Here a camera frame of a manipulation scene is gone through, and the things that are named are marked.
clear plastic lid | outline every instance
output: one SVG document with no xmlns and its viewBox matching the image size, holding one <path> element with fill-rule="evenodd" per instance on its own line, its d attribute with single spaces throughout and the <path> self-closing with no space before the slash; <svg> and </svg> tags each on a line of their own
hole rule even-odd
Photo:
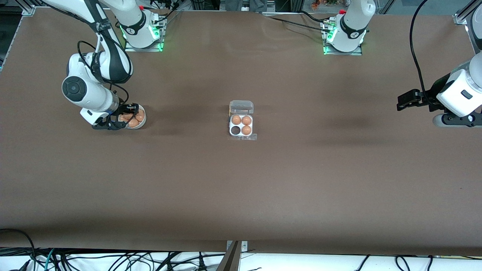
<svg viewBox="0 0 482 271">
<path fill-rule="evenodd" d="M 229 112 L 231 114 L 253 114 L 253 102 L 244 100 L 232 100 L 229 103 Z"/>
</svg>

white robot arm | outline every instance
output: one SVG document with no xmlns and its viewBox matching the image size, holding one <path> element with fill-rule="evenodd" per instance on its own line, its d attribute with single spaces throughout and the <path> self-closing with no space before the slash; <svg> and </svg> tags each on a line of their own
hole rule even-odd
<svg viewBox="0 0 482 271">
<path fill-rule="evenodd" d="M 119 115 L 131 113 L 135 117 L 142 108 L 137 104 L 126 104 L 114 92 L 104 87 L 103 83 L 118 86 L 125 83 L 133 73 L 132 63 L 112 28 L 98 0 L 44 0 L 52 8 L 72 16 L 89 25 L 97 35 L 95 52 L 82 54 L 80 50 L 70 57 L 67 77 L 62 82 L 64 96 L 73 104 L 82 107 L 80 114 L 94 129 L 119 130 L 127 127 L 119 122 Z M 135 5 L 135 0 L 123 0 L 110 3 L 116 7 L 119 20 L 137 21 L 137 31 L 130 36 L 130 42 L 149 46 L 143 27 L 146 16 Z"/>
<path fill-rule="evenodd" d="M 469 23 L 480 50 L 482 5 L 477 7 Z M 423 92 L 412 89 L 399 96 L 397 110 L 426 105 L 430 112 L 444 110 L 444 114 L 434 117 L 433 123 L 436 126 L 482 127 L 482 114 L 476 112 L 482 106 L 482 52 L 435 81 L 429 90 Z"/>
</svg>

egg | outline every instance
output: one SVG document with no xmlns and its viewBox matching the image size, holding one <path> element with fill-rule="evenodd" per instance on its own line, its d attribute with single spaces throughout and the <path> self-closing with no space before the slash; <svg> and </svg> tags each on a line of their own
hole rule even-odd
<svg viewBox="0 0 482 271">
<path fill-rule="evenodd" d="M 138 126 L 140 124 L 140 122 L 136 119 L 132 119 L 128 124 L 127 126 L 129 126 L 129 128 L 134 128 L 136 126 Z"/>
<path fill-rule="evenodd" d="M 241 124 L 241 117 L 238 116 L 238 115 L 234 115 L 234 116 L 231 118 L 231 122 L 232 122 L 234 125 L 239 125 L 239 124 Z"/>
<path fill-rule="evenodd" d="M 122 114 L 122 115 L 124 116 L 124 121 L 128 122 L 132 118 L 133 114 Z"/>
<path fill-rule="evenodd" d="M 250 116 L 244 116 L 242 118 L 242 124 L 244 125 L 250 125 L 251 124 L 251 117 Z"/>
<path fill-rule="evenodd" d="M 146 113 L 142 110 L 139 109 L 137 114 L 135 115 L 135 119 L 142 122 L 144 120 L 144 117 L 146 116 Z"/>
<path fill-rule="evenodd" d="M 241 129 L 241 132 L 242 132 L 243 135 L 247 136 L 251 133 L 251 127 L 245 126 Z"/>
</svg>

brown table surface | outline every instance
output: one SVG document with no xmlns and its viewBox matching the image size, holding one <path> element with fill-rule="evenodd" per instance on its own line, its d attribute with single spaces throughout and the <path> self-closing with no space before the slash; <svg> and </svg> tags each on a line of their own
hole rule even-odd
<svg viewBox="0 0 482 271">
<path fill-rule="evenodd" d="M 95 35 L 37 9 L 0 75 L 0 226 L 41 247 L 239 239 L 268 252 L 480 255 L 482 130 L 396 111 L 420 86 L 410 20 L 374 16 L 363 56 L 347 57 L 323 55 L 316 30 L 259 14 L 182 13 L 164 52 L 129 53 L 125 87 L 145 127 L 110 132 L 60 88 L 77 41 Z M 427 87 L 473 55 L 449 16 L 420 16 L 414 37 Z M 234 99 L 254 102 L 257 141 L 228 139 Z M 0 244 L 27 245 L 10 234 Z"/>
</svg>

white floor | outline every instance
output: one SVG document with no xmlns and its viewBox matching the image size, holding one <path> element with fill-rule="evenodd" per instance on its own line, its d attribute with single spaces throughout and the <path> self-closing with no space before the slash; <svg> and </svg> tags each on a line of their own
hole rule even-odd
<svg viewBox="0 0 482 271">
<path fill-rule="evenodd" d="M 98 257 L 108 254 L 86 254 L 74 255 L 70 257 Z M 184 259 L 197 257 L 197 252 L 181 253 L 173 259 L 173 261 L 182 261 Z M 162 261 L 167 253 L 152 253 L 155 260 Z M 222 257 L 205 257 L 206 266 L 218 264 Z M 118 257 L 108 257 L 101 259 L 74 259 L 71 262 L 81 271 L 107 271 L 112 263 Z M 297 255 L 297 254 L 265 254 L 265 253 L 243 253 L 240 264 L 240 271 L 252 271 L 261 268 L 260 271 L 354 271 L 356 270 L 364 256 L 348 256 L 348 255 Z M 424 257 L 405 257 L 411 271 L 427 270 L 428 258 Z M 27 256 L 0 257 L 0 271 L 11 271 L 19 269 L 26 261 Z M 117 271 L 127 269 L 128 261 L 120 266 Z M 149 271 L 152 266 L 140 262 L 132 266 L 132 271 Z M 190 271 L 195 268 L 194 265 L 180 265 L 174 270 Z M 30 263 L 28 271 L 33 269 Z M 395 265 L 395 257 L 391 256 L 370 256 L 361 271 L 397 271 Z M 480 271 L 482 270 L 482 260 L 472 259 L 451 259 L 451 258 L 434 258 L 430 271 Z"/>
</svg>

